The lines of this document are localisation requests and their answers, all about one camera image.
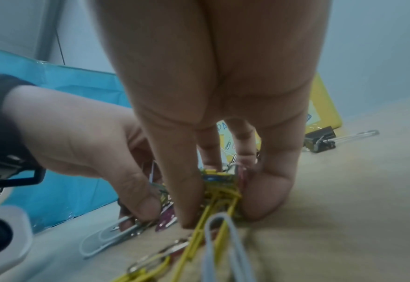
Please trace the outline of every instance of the pile of paper clips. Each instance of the pile of paper clips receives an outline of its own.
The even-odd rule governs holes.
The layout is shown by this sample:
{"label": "pile of paper clips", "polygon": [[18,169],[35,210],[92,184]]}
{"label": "pile of paper clips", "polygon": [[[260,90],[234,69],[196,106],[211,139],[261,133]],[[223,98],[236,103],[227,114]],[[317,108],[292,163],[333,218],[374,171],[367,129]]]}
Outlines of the pile of paper clips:
{"label": "pile of paper clips", "polygon": [[[244,180],[244,170],[239,169],[238,171],[236,169],[235,174],[204,170],[202,177],[205,182],[203,213],[193,233],[188,238],[179,239],[155,254],[137,260],[127,269],[126,274],[113,282],[153,281],[165,274],[175,259],[177,264],[171,281],[177,282],[185,265],[195,257],[197,250],[203,244],[205,244],[205,255],[202,263],[202,281],[214,282],[216,281],[215,264],[224,252],[225,242],[229,235],[232,241],[229,250],[229,261],[235,281],[255,281],[250,262],[232,221],[241,199],[238,186]],[[104,248],[121,242],[123,239],[136,236],[151,226],[156,225],[156,230],[157,228],[169,227],[177,218],[174,215],[172,201],[166,190],[162,185],[158,187],[162,192],[163,204],[158,223],[141,224],[136,222],[128,230],[119,232],[117,230],[118,223],[129,219],[124,217],[111,226],[86,237],[80,245],[80,253],[84,257],[93,256]],[[97,242],[99,240],[100,247],[98,247],[98,243],[96,245],[93,243],[93,251],[86,251],[85,249],[88,248],[90,240]]]}

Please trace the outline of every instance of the fingernail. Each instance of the fingernail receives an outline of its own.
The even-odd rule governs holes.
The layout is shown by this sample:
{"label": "fingernail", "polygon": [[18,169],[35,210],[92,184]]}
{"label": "fingernail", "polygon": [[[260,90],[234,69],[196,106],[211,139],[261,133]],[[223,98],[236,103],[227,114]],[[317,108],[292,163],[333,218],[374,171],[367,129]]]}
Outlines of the fingernail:
{"label": "fingernail", "polygon": [[160,199],[150,195],[143,199],[137,207],[140,214],[140,220],[153,220],[160,215]]}

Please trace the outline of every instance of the maroon object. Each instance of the maroon object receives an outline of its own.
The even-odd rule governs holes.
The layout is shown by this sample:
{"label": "maroon object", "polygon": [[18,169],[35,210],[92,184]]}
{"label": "maroon object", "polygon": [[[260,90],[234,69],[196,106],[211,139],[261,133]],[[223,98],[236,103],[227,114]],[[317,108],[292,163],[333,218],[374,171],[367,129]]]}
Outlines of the maroon object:
{"label": "maroon object", "polygon": [[159,222],[157,222],[157,225],[155,226],[155,231],[163,231],[176,222],[177,217],[174,213],[174,206],[170,206],[160,215]]}

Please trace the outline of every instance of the white device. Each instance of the white device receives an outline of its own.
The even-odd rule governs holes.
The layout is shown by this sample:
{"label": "white device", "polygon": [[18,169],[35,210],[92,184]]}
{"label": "white device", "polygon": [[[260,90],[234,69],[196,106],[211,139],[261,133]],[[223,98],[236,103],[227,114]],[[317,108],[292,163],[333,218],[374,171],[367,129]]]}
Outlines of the white device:
{"label": "white device", "polygon": [[0,274],[21,263],[33,242],[27,213],[14,206],[0,207]]}

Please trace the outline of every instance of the table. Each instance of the table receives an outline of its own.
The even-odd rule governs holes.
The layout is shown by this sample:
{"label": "table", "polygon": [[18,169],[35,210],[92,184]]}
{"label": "table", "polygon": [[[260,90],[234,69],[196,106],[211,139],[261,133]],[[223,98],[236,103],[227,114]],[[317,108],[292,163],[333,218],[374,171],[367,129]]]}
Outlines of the table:
{"label": "table", "polygon": [[[347,121],[338,134],[372,129],[380,135],[303,153],[288,202],[240,227],[258,281],[410,281],[410,99]],[[82,259],[81,239],[118,210],[114,203],[38,234],[27,259],[0,282],[108,282],[190,233],[179,225],[148,230]],[[228,281],[228,262],[221,266],[220,281]],[[200,281],[198,270],[196,260],[182,281]]]}

